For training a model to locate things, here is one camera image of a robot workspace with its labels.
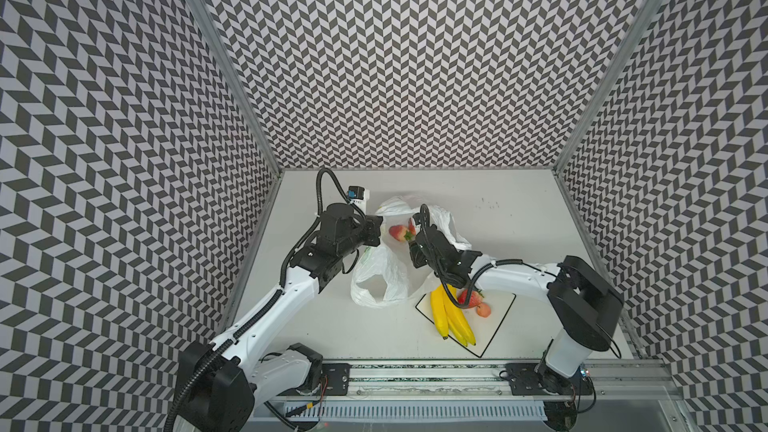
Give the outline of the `white printed plastic bag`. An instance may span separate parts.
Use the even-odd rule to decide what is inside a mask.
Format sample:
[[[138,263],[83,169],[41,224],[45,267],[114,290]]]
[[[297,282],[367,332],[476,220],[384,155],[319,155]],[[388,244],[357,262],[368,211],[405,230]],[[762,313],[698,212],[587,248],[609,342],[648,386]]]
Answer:
[[[421,297],[437,279],[424,266],[413,266],[408,244],[395,239],[389,229],[405,225],[419,212],[422,200],[418,196],[395,196],[384,201],[376,210],[383,218],[381,243],[367,247],[351,274],[350,296],[362,307],[382,309]]]

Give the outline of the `yellow fake banana bunch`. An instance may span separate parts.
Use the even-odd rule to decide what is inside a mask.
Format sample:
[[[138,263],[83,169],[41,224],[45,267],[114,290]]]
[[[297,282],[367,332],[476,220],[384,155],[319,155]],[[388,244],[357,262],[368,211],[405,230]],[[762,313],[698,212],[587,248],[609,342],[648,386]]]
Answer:
[[[433,323],[442,338],[452,336],[462,346],[475,345],[475,335],[463,311],[451,301],[454,292],[452,286],[448,287],[448,292],[438,286],[430,293]]]

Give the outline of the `small peach fake fruit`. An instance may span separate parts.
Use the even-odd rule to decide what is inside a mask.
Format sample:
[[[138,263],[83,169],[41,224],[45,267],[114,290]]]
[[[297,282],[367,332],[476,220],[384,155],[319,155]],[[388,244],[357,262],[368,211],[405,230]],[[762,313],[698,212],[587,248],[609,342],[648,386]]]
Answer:
[[[475,307],[475,311],[480,317],[483,317],[483,318],[488,318],[492,313],[491,307],[485,302],[479,303]]]

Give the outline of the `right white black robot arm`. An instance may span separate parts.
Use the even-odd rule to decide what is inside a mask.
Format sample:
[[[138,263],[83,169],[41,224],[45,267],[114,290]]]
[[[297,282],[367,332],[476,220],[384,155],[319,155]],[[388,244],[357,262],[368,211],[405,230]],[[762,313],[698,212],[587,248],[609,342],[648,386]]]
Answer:
[[[502,372],[513,394],[578,395],[590,389],[583,365],[592,353],[613,348],[624,299],[587,262],[568,255],[554,264],[533,265],[460,250],[435,225],[420,227],[407,243],[413,266],[431,268],[440,281],[436,296],[449,329],[466,344],[473,341],[461,320],[475,293],[511,293],[552,307],[560,329],[539,362]]]

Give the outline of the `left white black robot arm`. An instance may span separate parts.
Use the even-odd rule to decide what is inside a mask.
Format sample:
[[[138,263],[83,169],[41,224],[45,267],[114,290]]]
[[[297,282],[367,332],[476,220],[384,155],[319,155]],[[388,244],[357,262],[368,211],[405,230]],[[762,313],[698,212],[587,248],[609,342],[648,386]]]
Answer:
[[[354,203],[318,213],[286,255],[278,284],[210,343],[194,342],[182,352],[164,430],[183,420],[199,431],[239,431],[257,406],[279,393],[315,388],[319,354],[294,345],[269,358],[267,348],[342,271],[348,255],[380,244],[382,223]]]

